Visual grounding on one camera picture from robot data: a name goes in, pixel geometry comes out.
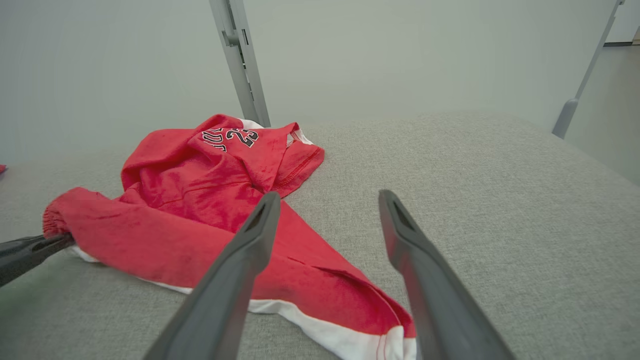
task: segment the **white trim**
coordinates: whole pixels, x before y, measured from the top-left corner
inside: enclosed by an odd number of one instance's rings
[[[87,263],[99,263],[100,261],[98,261],[98,259],[94,258],[93,256],[87,254],[86,252],[82,251],[82,249],[80,249],[78,247],[78,245],[73,245],[71,246],[71,251],[74,252],[76,255],[78,255],[79,257],[82,258],[82,260],[85,260]]]
[[[91,263],[99,262],[82,251],[77,245],[74,245],[72,249],[85,261]],[[183,288],[144,279],[140,280],[187,295],[193,291],[192,288]],[[251,299],[248,310],[258,314],[279,314],[299,326],[309,338],[341,359],[415,360],[417,354],[415,338],[405,338],[404,329],[400,325],[392,327],[384,335],[366,334],[311,317],[303,313],[296,304],[284,300]]]
[[[307,145],[313,145],[314,144],[311,141],[309,141],[309,139],[302,133],[302,130],[300,130],[300,129],[295,130],[294,133],[296,133],[296,135],[298,136],[300,141],[302,141],[302,143],[305,143]]]
[[[245,129],[264,129],[264,126],[258,124],[253,120],[245,120],[245,119],[238,119],[238,120],[242,122],[242,127]]]

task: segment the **white wall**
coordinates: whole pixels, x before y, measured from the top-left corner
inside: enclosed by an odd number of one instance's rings
[[[274,126],[489,109],[552,130],[614,0],[244,0]]]
[[[626,0],[616,10],[616,20],[611,26],[607,42],[629,42],[640,26],[640,0]]]
[[[241,116],[206,0],[0,2],[0,163]]]
[[[602,49],[564,137],[638,186],[639,65],[640,46]]]

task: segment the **stitching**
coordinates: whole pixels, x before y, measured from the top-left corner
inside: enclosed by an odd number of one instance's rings
[[[305,159],[305,161],[302,161],[287,177],[284,178],[284,180],[280,182],[280,184],[277,184],[276,186],[274,186],[272,190],[280,189],[287,186],[293,179],[295,179],[295,177],[298,175],[298,173],[300,173],[300,171],[302,171],[303,168],[309,165],[311,160],[315,158],[319,153],[320,153],[320,148],[316,149],[316,151],[314,151],[313,154],[311,154],[307,159]]]
[[[295,131],[291,131],[291,132],[290,132],[290,134],[291,134],[291,137],[292,137],[294,140],[297,140],[297,141],[299,141],[299,142],[302,142],[302,140],[300,140],[300,138],[298,137],[298,134],[296,134],[296,132],[295,132]]]

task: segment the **gray upholstered table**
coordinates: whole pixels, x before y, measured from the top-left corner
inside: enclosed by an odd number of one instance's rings
[[[640,188],[505,115],[302,123],[324,164],[286,199],[389,295],[377,193],[395,191],[519,358],[640,354]],[[16,165],[0,241],[40,232],[74,186],[119,195],[130,147]],[[0,289],[0,356],[139,359],[184,299],[62,252]],[[332,358],[278,316],[247,316],[239,357]]]

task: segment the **red shirt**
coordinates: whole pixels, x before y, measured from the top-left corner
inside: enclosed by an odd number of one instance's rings
[[[44,232],[70,231],[98,261],[189,292],[264,193],[285,197],[323,159],[295,123],[263,129],[215,115],[149,134],[122,169],[121,197],[72,189],[46,209]],[[281,314],[343,358],[415,357],[409,314],[284,201],[249,310]]]

